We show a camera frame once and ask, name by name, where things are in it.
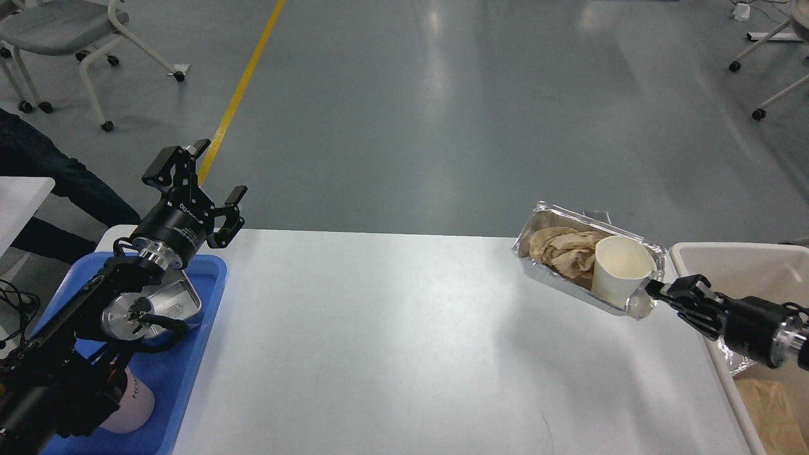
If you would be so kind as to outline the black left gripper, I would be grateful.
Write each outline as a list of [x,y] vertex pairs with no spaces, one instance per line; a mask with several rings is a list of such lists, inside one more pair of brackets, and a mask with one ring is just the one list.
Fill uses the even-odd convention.
[[[148,242],[169,248],[176,270],[187,267],[205,240],[215,250],[228,247],[245,225],[239,203],[248,192],[246,185],[234,187],[222,207],[215,207],[199,187],[197,159],[210,144],[200,139],[187,147],[165,147],[142,174],[142,183],[158,190],[161,198],[132,232],[131,242],[139,248]],[[224,221],[214,229],[217,218]]]

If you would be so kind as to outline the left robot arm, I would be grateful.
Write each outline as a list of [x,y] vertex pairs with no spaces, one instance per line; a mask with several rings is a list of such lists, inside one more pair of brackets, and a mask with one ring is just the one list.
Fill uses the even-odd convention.
[[113,254],[32,337],[2,359],[2,453],[38,454],[58,437],[89,437],[123,398],[118,379],[137,354],[170,351],[190,331],[142,294],[184,270],[202,245],[226,248],[245,225],[238,185],[215,205],[198,183],[210,147],[166,147],[142,182],[160,199]]

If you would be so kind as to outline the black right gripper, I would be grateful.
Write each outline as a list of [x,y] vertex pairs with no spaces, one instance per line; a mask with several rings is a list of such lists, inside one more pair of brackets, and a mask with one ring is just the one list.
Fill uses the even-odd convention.
[[734,353],[768,368],[793,361],[808,370],[807,308],[754,296],[731,298],[711,288],[707,277],[649,280],[645,293],[667,303],[677,317],[711,341],[722,337]]

